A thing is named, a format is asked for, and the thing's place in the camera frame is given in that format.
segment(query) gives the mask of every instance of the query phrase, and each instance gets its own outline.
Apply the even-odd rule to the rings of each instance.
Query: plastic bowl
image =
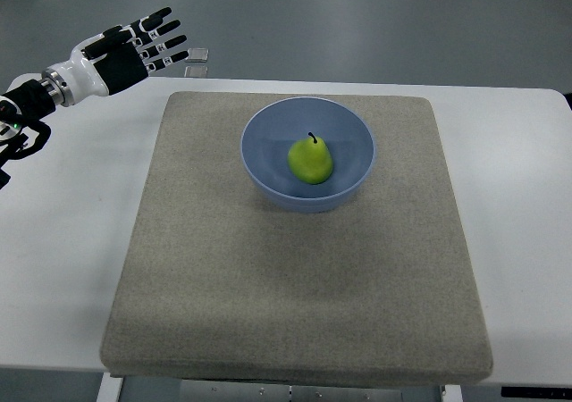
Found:
[[[292,144],[311,131],[324,139],[333,172],[318,185],[294,176],[288,166]],[[347,107],[312,96],[286,98],[258,111],[240,139],[242,162],[255,186],[276,205],[293,212],[317,213],[346,202],[374,165],[371,130]]]

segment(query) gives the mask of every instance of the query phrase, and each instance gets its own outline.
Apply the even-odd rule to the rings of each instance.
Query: green pear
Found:
[[[288,151],[288,166],[300,180],[316,185],[326,181],[333,171],[333,160],[324,140],[308,132]]]

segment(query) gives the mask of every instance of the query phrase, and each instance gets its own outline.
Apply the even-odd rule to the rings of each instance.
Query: gray felt pad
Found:
[[[285,212],[240,161],[283,95],[176,93],[101,347],[115,375],[340,387],[472,383],[492,354],[433,110],[329,96],[372,129],[358,193]]]

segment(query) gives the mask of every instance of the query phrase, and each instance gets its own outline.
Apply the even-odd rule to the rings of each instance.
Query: white table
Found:
[[[572,386],[572,112],[555,91],[512,88],[152,78],[58,109],[46,147],[4,167],[0,366],[105,370],[159,122],[181,90],[429,99],[492,343],[484,383]]]

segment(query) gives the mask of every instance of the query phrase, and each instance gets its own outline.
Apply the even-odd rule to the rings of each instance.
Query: robotic hand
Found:
[[[177,20],[163,24],[171,9],[164,9],[127,26],[115,26],[73,48],[70,60],[51,65],[41,80],[29,80],[0,96],[0,188],[10,176],[2,166],[11,159],[22,159],[40,150],[51,130],[40,119],[57,105],[76,105],[88,96],[111,96],[145,79],[149,73],[186,58],[189,53],[161,57],[167,49],[183,43],[178,36],[163,43],[154,42],[181,25]],[[37,132],[27,147],[22,129]]]

